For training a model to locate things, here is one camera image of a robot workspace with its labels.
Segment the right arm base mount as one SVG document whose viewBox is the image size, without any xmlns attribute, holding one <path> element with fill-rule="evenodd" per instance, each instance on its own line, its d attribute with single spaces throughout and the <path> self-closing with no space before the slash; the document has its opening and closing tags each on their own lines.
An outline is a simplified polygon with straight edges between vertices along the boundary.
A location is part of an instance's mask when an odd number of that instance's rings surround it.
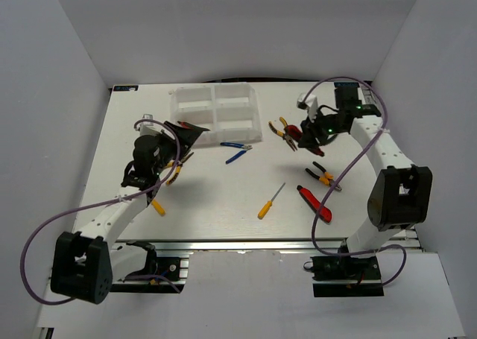
<svg viewBox="0 0 477 339">
<path fill-rule="evenodd" d="M 312 274 L 314 297 L 383 297 L 377 258 L 315 256 L 303 264 Z"/>
</svg>

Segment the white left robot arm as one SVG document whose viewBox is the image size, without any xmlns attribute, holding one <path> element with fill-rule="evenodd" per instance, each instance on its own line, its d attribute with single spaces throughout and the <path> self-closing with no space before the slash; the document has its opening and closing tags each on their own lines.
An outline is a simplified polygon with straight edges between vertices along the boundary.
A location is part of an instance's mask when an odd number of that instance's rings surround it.
<svg viewBox="0 0 477 339">
<path fill-rule="evenodd" d="M 76 232 L 64 232 L 56 241 L 50 288 L 56 294 L 99 304 L 114 282 L 129 276 L 157 278 L 159 259 L 154 245 L 132 241 L 115 245 L 126 227 L 155 199 L 160 174 L 187 156 L 205 128 L 187 122 L 163 123 L 157 131 L 136 122 L 140 132 L 133 158 L 125 166 L 119 192 L 112 203 Z"/>
</svg>

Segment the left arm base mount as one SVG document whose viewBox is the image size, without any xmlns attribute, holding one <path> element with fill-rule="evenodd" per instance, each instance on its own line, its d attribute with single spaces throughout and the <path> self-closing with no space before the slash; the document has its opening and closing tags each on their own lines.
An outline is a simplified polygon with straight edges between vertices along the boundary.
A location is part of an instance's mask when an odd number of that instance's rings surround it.
<svg viewBox="0 0 477 339">
<path fill-rule="evenodd" d="M 185 287 L 189 254 L 132 241 L 110 252 L 113 293 L 179 294 Z"/>
</svg>

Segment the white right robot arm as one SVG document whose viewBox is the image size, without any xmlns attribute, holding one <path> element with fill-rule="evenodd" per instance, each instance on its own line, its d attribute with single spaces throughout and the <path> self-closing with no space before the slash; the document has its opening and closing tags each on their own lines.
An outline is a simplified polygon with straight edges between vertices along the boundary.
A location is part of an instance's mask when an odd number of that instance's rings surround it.
<svg viewBox="0 0 477 339">
<path fill-rule="evenodd" d="M 300 147 L 322 145 L 332 135 L 349 133 L 376 173 L 367 218 L 345 239 L 345 254 L 336 260 L 337 271 L 352 279 L 364 268 L 362 258 L 371 257 L 398 232 L 426 220 L 433 175 L 399 149 L 386 129 L 384 108 L 362 102 L 355 84 L 335 84 L 335 109 L 328 115 L 310 92 L 299 96 L 297 107 L 307 112 Z"/>
</svg>

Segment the red handled pliers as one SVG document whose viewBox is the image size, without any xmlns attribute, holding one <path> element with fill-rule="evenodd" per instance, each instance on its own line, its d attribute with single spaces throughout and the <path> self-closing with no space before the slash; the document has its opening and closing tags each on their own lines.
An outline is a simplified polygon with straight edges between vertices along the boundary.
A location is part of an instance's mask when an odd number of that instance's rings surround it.
<svg viewBox="0 0 477 339">
<path fill-rule="evenodd" d="M 303 137 L 302 132 L 298 129 L 297 126 L 289 124 L 284 128 L 285 133 L 289 135 L 295 142 L 296 145 L 300 148 L 300 140 Z M 307 148 L 310 153 L 313 153 L 316 156 L 324 156 L 325 153 L 320 149 L 319 146 L 314 146 L 312 148 Z"/>
</svg>

